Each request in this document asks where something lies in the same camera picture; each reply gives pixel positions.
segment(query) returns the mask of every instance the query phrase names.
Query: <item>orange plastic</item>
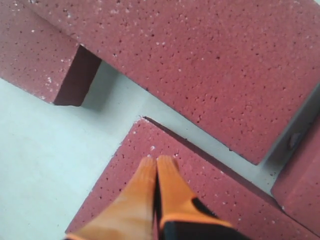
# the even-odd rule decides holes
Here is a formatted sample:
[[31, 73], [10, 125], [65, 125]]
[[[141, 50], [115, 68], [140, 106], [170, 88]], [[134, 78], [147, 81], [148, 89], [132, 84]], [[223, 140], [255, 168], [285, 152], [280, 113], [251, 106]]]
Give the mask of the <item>orange plastic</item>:
[[157, 163], [141, 160], [138, 169], [117, 199], [68, 240], [151, 240]]
[[171, 156], [162, 155], [157, 159], [162, 205], [160, 229], [163, 230], [166, 222], [192, 222], [232, 227], [229, 222], [196, 209], [192, 199], [197, 196], [181, 177], [177, 166], [177, 162]]

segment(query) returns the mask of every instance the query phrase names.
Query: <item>white surface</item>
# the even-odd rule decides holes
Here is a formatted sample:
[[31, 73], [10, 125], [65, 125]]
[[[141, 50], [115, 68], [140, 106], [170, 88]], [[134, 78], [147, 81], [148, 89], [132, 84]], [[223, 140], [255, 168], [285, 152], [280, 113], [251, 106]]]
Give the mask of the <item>white surface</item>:
[[0, 240], [63, 238], [139, 116], [187, 138], [267, 193], [279, 171], [229, 151], [105, 63], [82, 107], [53, 106], [0, 80], [0, 113]]

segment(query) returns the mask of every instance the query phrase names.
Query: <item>brick block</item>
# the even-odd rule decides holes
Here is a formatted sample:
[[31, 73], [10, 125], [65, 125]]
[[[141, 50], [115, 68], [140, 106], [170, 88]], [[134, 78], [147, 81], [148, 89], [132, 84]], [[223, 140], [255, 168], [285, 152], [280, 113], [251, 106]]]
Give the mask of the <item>brick block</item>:
[[297, 222], [320, 237], [320, 116], [279, 174], [274, 198]]
[[198, 197], [248, 237], [319, 239], [284, 214], [270, 196], [184, 139], [144, 119], [133, 125], [66, 231], [80, 228], [108, 206], [142, 157], [161, 154], [175, 156], [182, 177]]
[[21, 0], [258, 164], [319, 82], [313, 0]]
[[19, 2], [0, 0], [0, 78], [56, 105], [80, 106], [101, 60]]

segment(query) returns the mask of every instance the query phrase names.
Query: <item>red brick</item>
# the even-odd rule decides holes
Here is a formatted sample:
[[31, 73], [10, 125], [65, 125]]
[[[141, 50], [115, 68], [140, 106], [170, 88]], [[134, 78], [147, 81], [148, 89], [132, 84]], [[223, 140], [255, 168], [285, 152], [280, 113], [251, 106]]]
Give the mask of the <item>red brick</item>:
[[313, 0], [21, 0], [258, 164], [319, 82]]
[[282, 209], [320, 237], [320, 116], [271, 192]]
[[211, 156], [166, 131], [144, 119], [133, 125], [67, 232], [83, 226], [108, 206], [128, 183], [143, 156], [156, 158], [165, 154], [176, 157], [182, 177], [199, 198], [248, 237], [319, 239], [285, 215], [270, 196]]
[[0, 0], [0, 78], [56, 105], [79, 106], [101, 60], [21, 3]]

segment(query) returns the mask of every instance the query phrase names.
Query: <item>speckled red brick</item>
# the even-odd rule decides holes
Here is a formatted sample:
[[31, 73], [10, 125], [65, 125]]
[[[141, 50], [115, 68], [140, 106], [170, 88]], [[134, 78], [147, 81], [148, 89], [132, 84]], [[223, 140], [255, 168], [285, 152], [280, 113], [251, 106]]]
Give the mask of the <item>speckled red brick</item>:
[[289, 216], [320, 237], [320, 116], [271, 192]]
[[320, 79], [313, 0], [21, 0], [258, 164]]
[[67, 231], [80, 228], [108, 206], [128, 183], [143, 156], [156, 158], [165, 154], [176, 157], [181, 175], [211, 210], [252, 239], [318, 239], [285, 215], [270, 196], [170, 134], [144, 119], [135, 123]]
[[0, 0], [0, 78], [56, 105], [79, 106], [100, 59], [21, 3]]

